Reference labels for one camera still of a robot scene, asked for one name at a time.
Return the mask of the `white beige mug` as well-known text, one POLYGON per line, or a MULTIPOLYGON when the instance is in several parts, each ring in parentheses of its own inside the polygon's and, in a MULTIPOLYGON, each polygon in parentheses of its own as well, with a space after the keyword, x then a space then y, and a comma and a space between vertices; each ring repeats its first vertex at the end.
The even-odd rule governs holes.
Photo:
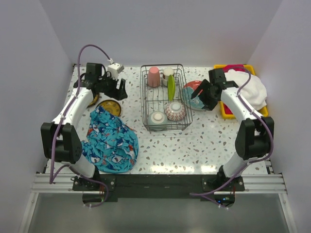
POLYGON ((170 67, 165 68, 162 72, 162 84, 164 86, 167 86, 170 75, 174 76, 174 70, 170 67))

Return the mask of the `blue patterned bowl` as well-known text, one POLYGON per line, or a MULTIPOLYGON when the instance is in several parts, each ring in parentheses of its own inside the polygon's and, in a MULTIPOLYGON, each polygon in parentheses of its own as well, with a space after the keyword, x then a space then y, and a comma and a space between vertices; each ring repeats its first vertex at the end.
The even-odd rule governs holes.
POLYGON ((168 120, 181 121, 186 116, 186 109, 180 102, 171 102, 166 106, 164 113, 168 120))

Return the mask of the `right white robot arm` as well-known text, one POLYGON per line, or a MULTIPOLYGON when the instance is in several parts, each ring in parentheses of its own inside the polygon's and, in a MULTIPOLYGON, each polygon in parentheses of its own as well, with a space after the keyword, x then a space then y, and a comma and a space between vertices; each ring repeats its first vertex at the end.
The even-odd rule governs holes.
POLYGON ((216 184, 227 191, 234 184, 234 178, 253 163, 271 156, 274 148, 274 120, 261 115, 242 95, 243 86, 228 81, 222 68, 208 72, 209 79, 204 79, 194 90, 191 98, 198 97, 203 109, 213 110, 222 101, 239 122, 235 139, 235 153, 217 172, 216 184))

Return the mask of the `pink cup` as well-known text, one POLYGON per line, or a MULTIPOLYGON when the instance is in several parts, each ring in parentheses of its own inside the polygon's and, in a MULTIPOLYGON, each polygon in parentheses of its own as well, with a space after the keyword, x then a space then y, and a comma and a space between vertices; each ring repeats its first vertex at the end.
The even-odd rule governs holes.
POLYGON ((158 87, 160 85, 160 72, 157 67, 151 67, 147 78, 150 87, 158 87))

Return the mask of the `pale green bowl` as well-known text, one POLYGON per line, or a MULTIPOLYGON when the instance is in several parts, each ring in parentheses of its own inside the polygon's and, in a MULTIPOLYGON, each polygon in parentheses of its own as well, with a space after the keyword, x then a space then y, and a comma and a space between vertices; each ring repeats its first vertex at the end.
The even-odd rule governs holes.
POLYGON ((150 127, 151 130, 163 130, 166 128, 167 124, 167 116, 161 111, 153 112, 148 116, 147 125, 150 127))

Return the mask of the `lime green small plate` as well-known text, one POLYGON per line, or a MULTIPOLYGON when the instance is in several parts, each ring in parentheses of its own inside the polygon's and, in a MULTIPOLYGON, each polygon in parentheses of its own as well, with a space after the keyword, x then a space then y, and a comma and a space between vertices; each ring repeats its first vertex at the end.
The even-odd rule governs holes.
POLYGON ((173 75, 170 75, 168 77, 167 88, 168 88, 168 99, 169 101, 173 101, 175 96, 175 79, 173 75))

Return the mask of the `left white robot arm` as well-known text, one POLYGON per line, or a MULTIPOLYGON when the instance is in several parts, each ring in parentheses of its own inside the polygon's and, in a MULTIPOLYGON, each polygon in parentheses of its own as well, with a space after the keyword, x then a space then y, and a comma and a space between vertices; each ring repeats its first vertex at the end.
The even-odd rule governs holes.
POLYGON ((96 176, 95 166, 82 155, 82 143, 75 126, 85 109, 97 94, 103 93, 110 98, 127 98, 125 79, 119 79, 124 66, 112 63, 107 67, 98 63, 87 63, 85 73, 78 74, 72 94, 60 114, 51 122, 41 126, 44 155, 51 161, 50 181, 57 175, 55 163, 68 166, 80 176, 84 176, 84 186, 89 190, 100 187, 101 179, 96 176))

